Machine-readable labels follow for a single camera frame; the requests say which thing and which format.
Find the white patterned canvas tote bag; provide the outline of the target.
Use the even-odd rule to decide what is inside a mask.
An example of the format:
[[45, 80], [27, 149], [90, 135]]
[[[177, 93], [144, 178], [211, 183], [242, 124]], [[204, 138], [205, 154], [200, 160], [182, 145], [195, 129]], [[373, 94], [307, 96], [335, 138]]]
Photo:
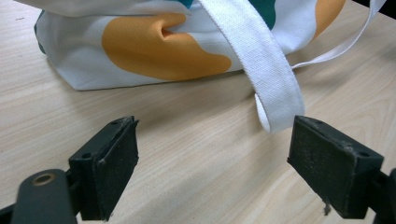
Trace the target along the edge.
[[76, 90], [183, 81], [242, 70], [270, 133], [304, 113], [286, 57], [346, 0], [16, 0], [37, 7], [40, 50]]

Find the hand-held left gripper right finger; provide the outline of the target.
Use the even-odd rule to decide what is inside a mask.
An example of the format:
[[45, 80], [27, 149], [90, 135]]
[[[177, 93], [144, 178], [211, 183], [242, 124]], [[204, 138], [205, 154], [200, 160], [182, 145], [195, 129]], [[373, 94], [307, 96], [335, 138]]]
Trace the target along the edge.
[[384, 157], [331, 125], [294, 118], [288, 163], [343, 218], [364, 218], [369, 181]]

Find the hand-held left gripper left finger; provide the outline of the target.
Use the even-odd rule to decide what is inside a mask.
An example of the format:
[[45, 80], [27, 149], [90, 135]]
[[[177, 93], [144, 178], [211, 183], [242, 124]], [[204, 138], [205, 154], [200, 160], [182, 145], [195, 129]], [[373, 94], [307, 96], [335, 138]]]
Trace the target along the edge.
[[83, 220], [108, 221], [138, 162], [134, 116], [110, 121], [69, 158]]

